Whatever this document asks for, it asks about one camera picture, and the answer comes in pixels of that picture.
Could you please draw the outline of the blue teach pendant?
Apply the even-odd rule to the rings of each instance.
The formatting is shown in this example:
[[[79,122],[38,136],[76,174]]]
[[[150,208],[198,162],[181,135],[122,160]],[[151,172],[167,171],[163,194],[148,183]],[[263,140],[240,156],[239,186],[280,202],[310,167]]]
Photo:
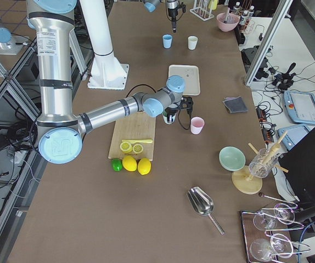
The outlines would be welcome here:
[[[290,151],[301,139],[303,139],[309,132],[308,125],[296,124],[289,127],[280,128],[277,130],[279,136],[282,136],[284,132],[287,132],[286,136],[282,140],[282,143],[288,151]]]
[[[285,108],[294,123],[315,125],[315,96],[312,93],[286,90]]]

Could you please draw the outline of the pink bowl with ice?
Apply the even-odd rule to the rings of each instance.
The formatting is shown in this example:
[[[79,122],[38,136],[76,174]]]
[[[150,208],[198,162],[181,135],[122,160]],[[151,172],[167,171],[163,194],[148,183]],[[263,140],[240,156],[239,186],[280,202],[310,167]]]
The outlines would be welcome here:
[[[224,22],[225,13],[220,13],[216,16],[216,24],[217,27],[223,32],[229,32],[238,25],[240,16],[229,13],[227,17],[227,21]]]

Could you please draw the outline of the metal scoop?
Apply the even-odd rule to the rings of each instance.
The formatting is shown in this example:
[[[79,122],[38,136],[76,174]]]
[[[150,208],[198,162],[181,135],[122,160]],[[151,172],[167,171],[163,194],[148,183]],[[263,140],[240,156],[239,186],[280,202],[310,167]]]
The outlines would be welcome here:
[[[224,235],[225,231],[212,215],[214,208],[212,198],[198,186],[189,189],[187,196],[194,210],[200,215],[208,216],[219,233]]]

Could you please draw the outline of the mint green bowl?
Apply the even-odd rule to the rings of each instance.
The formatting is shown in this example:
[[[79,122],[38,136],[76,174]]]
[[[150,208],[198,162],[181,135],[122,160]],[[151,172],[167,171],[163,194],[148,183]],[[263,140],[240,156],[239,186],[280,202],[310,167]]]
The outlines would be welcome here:
[[[237,171],[245,166],[245,155],[241,150],[233,146],[227,146],[220,150],[219,162],[229,171]]]

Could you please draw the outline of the wooden cutting board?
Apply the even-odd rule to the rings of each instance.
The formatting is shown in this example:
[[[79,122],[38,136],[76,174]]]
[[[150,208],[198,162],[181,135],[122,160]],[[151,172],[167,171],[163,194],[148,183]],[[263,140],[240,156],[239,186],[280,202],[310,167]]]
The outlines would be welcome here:
[[[120,150],[122,140],[155,139],[156,118],[145,112],[137,112],[115,122],[109,149],[109,159],[122,159],[125,154]]]

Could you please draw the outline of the pink plastic cup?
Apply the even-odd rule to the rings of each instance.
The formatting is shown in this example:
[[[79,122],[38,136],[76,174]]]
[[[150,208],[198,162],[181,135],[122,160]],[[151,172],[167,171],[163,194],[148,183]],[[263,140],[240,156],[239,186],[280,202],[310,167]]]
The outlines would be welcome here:
[[[204,120],[201,117],[193,117],[190,121],[190,131],[192,134],[200,134],[205,125]]]

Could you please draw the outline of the wine glass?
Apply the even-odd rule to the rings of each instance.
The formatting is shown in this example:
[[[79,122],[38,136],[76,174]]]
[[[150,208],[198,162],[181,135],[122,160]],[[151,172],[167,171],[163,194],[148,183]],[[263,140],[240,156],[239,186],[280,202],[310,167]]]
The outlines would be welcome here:
[[[292,224],[294,218],[294,210],[289,205],[278,203],[273,208],[259,210],[253,218],[253,223],[261,231],[275,230],[278,225]]]
[[[293,253],[290,239],[280,233],[273,234],[270,240],[256,239],[250,245],[250,254],[260,262],[282,262],[280,259],[290,258]]]

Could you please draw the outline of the lemon half slice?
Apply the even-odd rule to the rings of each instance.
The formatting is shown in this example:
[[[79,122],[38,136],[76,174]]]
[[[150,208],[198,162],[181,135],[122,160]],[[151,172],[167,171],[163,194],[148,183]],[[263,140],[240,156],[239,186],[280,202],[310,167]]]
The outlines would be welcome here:
[[[132,152],[135,155],[138,155],[138,154],[142,153],[143,151],[144,151],[144,147],[141,144],[134,144],[132,146]]]
[[[133,146],[130,142],[123,141],[122,143],[120,143],[120,150],[123,153],[131,153],[133,151]]]

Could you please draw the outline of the yellow plastic knife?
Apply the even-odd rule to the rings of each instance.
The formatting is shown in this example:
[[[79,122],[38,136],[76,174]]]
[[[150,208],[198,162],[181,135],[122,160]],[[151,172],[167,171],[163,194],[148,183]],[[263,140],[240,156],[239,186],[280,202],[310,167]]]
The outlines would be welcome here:
[[[136,144],[136,143],[146,143],[151,144],[153,143],[153,139],[133,139],[133,140],[121,140],[122,142],[128,142],[130,144]]]

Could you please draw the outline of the cream rectangular tray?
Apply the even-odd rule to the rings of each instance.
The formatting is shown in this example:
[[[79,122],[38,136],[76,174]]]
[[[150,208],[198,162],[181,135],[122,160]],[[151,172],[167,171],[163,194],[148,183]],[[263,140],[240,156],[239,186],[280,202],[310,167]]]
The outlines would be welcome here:
[[[199,68],[195,65],[170,65],[168,76],[179,75],[185,80],[183,95],[198,96],[200,94]]]

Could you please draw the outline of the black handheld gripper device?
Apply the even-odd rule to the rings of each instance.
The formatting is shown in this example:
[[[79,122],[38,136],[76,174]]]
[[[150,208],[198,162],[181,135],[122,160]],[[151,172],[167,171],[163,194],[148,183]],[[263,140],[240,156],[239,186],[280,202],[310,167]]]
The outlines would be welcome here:
[[[296,76],[296,73],[290,72],[294,69],[295,66],[296,63],[293,62],[285,73],[279,73],[274,76],[272,84],[277,87],[282,93],[289,87],[291,87],[294,83],[293,78]]]

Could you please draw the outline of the grey folded cloth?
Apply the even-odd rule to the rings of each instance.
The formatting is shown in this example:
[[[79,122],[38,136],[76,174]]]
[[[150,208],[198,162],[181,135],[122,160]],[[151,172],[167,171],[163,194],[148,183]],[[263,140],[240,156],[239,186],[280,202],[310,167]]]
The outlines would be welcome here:
[[[248,108],[246,107],[245,102],[241,96],[226,97],[223,100],[223,104],[230,114],[248,112]]]

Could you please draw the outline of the whole yellow lemon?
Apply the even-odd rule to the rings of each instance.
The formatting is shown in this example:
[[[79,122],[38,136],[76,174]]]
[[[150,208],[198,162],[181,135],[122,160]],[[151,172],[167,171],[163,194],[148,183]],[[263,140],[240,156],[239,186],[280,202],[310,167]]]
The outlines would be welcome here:
[[[122,165],[127,171],[136,171],[138,166],[136,159],[132,156],[124,156]]]
[[[151,171],[151,161],[147,158],[142,158],[138,162],[137,168],[138,168],[138,172],[140,173],[140,175],[147,175]]]

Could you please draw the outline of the clear glass on stand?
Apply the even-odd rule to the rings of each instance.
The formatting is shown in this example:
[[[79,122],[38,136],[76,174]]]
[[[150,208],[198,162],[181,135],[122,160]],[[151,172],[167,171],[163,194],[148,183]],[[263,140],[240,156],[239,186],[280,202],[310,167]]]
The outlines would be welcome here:
[[[249,164],[250,174],[257,178],[265,178],[278,161],[279,153],[275,153],[267,162],[263,160],[268,156],[269,151],[265,148],[259,150],[258,154]]]

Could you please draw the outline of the green lime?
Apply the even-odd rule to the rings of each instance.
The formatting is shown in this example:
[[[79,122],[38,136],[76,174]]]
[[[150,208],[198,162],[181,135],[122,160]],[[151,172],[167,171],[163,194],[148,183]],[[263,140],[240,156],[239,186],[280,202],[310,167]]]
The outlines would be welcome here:
[[[123,169],[122,161],[120,159],[112,159],[111,167],[114,171],[121,171]]]

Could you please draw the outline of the yellow cup on rack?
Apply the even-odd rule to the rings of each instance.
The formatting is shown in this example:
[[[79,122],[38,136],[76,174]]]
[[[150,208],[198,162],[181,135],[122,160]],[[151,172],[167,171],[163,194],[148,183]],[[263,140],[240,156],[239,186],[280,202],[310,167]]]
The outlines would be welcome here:
[[[209,9],[210,10],[216,10],[218,5],[218,0],[210,0],[209,1]]]

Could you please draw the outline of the metal muddler tool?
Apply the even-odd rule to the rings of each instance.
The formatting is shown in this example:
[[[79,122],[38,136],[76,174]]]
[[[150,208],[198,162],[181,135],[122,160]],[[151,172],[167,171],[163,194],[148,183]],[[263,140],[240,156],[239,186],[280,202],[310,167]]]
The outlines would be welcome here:
[[[229,12],[230,12],[230,8],[227,8],[227,10],[226,10],[226,12],[224,14],[224,19],[223,19],[223,23],[224,24],[227,23]]]

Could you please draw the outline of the cream plastic cup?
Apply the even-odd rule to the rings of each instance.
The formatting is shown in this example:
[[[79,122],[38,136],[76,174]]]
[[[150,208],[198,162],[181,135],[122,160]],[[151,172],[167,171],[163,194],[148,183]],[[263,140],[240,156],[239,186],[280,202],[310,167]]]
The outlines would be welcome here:
[[[188,49],[189,50],[195,50],[197,43],[198,43],[198,37],[197,36],[189,36],[188,37]]]

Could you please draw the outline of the aluminium frame post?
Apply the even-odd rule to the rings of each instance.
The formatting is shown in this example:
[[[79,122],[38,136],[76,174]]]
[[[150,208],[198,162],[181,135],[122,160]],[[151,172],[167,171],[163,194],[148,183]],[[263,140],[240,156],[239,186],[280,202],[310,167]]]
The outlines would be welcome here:
[[[258,69],[261,66],[261,63],[263,59],[265,58],[265,55],[267,53],[267,50],[269,48],[269,45],[275,36],[277,30],[279,29],[279,26],[282,22],[282,20],[285,18],[287,11],[289,10],[293,0],[280,0],[278,7],[274,13],[274,16],[271,19],[271,22],[269,24],[269,27],[265,33],[265,36],[258,48],[257,53],[255,54],[255,57],[253,59],[253,62],[251,63],[251,66],[245,76],[244,82],[247,87],[251,86],[251,83],[253,82],[256,73]]]

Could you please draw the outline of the wooden cup tree stand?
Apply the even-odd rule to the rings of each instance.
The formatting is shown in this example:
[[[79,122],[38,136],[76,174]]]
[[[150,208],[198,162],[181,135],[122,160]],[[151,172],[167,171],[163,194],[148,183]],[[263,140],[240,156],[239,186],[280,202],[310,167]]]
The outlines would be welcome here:
[[[279,140],[268,150],[269,154],[264,159],[264,162],[267,162],[275,153],[278,153],[280,149],[280,143],[286,136],[287,132],[285,131],[283,135],[279,138]],[[251,144],[248,143],[251,149],[258,154],[258,150]],[[289,171],[286,168],[281,167],[280,165],[275,164],[278,169],[288,173]],[[241,170],[232,172],[232,182],[234,186],[241,192],[252,195],[256,194],[262,188],[262,178],[257,178],[250,174],[249,166],[245,166]]]

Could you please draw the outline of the green plastic cup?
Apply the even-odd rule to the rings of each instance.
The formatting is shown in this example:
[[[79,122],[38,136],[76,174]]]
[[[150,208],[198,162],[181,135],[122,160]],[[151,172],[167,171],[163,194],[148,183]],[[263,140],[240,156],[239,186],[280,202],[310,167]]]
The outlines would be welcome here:
[[[163,111],[163,119],[166,124],[172,124],[175,122],[177,110],[167,108]]]

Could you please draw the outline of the blue plastic cup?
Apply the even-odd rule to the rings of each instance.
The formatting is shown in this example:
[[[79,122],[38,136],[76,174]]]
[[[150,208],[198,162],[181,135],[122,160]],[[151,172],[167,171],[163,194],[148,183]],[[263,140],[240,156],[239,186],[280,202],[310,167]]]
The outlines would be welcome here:
[[[169,34],[166,34],[166,35],[162,36],[163,47],[165,49],[171,48],[172,39],[173,39],[172,35],[169,35]]]

